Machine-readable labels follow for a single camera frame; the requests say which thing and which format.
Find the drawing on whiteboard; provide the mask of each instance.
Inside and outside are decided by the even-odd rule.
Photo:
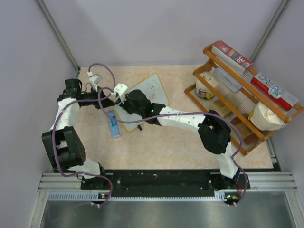
[[[156,91],[160,88],[160,85],[155,82],[155,80],[152,81],[152,83],[148,83],[148,89],[146,91],[146,96],[149,100],[153,100],[156,98]]]

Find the orange wooden rack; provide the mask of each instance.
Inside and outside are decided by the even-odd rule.
[[[193,75],[201,81],[210,91],[214,93],[214,95],[220,99],[260,140],[257,141],[257,143],[252,146],[250,149],[244,149],[242,148],[241,152],[246,155],[249,152],[251,152],[254,148],[256,148],[260,143],[271,137],[276,131],[270,131],[265,134],[265,132],[261,132],[259,129],[257,129],[249,120],[247,117],[245,117],[240,111],[236,109],[219,91],[217,91],[213,86],[211,86],[200,74],[205,71],[210,71],[213,67],[217,68],[218,66],[222,67],[226,72],[228,72],[231,76],[233,76],[240,84],[243,85],[243,88],[240,90],[247,98],[249,98],[253,103],[257,104],[259,101],[261,101],[263,104],[265,104],[270,110],[272,110],[277,116],[279,116],[286,124],[289,123],[292,119],[297,117],[303,110],[304,107],[302,107],[299,104],[296,104],[293,106],[293,108],[296,109],[296,112],[291,116],[288,117],[280,108],[275,106],[270,100],[268,100],[264,95],[258,91],[255,87],[253,87],[250,83],[248,83],[245,79],[240,77],[236,72],[234,72],[230,67],[228,67],[224,62],[222,62],[219,58],[217,58],[212,52],[213,44],[208,45],[205,47],[203,53],[209,57],[209,60],[202,65],[201,67],[197,68],[193,71]],[[256,75],[258,72],[251,68],[249,69],[249,72],[252,75]],[[188,97],[191,98],[192,101],[204,112],[207,112],[208,110],[200,103],[198,100],[199,98],[195,97],[191,91],[195,89],[195,84],[189,86],[185,89],[185,93]],[[232,137],[231,139],[232,143],[238,147],[239,143],[238,141]]]

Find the red box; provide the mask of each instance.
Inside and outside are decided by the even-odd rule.
[[[211,52],[241,74],[253,65],[253,62],[236,52],[222,40],[213,44]]]
[[[256,88],[267,95],[271,100],[277,103],[285,111],[289,111],[299,99],[291,93],[283,89],[280,85],[267,78],[263,73],[259,72],[250,81]]]

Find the metal plate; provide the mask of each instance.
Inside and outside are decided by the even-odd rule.
[[[79,202],[50,201],[51,219]],[[82,205],[42,228],[295,228],[285,193],[249,192],[237,207],[223,202],[109,202]]]

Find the white connector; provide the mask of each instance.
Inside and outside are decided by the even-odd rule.
[[[102,77],[100,75],[94,75],[90,77],[89,83],[92,86],[92,88],[97,92],[97,84],[101,81]]]
[[[88,72],[87,72],[87,75],[88,75],[89,77],[92,77],[92,76],[93,76],[93,73],[90,72],[90,71],[88,71]]]
[[[117,96],[119,95],[119,98],[122,103],[126,100],[125,96],[130,92],[129,88],[121,83],[118,83],[117,86],[114,88],[114,95]]]

